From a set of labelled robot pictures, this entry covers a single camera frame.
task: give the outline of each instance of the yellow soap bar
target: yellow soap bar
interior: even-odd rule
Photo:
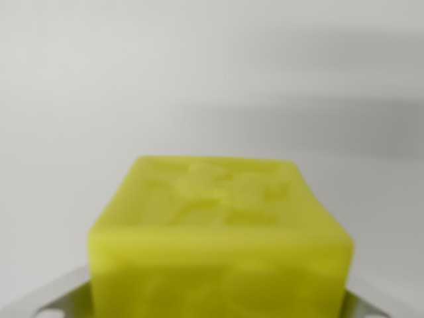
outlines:
[[[337,318],[353,243],[295,164],[141,157],[92,228],[97,318]]]

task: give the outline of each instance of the white wall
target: white wall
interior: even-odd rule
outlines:
[[[86,262],[136,156],[295,160],[354,272],[422,308],[414,1],[0,2],[0,306]]]

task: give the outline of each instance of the soap top surface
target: soap top surface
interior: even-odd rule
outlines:
[[[344,235],[292,162],[146,156],[93,230],[303,231]]]

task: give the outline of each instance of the soap bar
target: soap bar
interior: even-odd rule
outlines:
[[[89,234],[97,318],[337,318],[353,243],[296,165],[140,157]]]

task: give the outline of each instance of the embossed design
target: embossed design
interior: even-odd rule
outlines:
[[[225,166],[206,162],[187,165],[185,173],[154,176],[150,182],[167,187],[176,196],[169,224],[207,222],[211,226],[277,223],[276,210],[268,209],[269,202],[283,197],[289,184],[282,170],[273,174],[234,173]]]

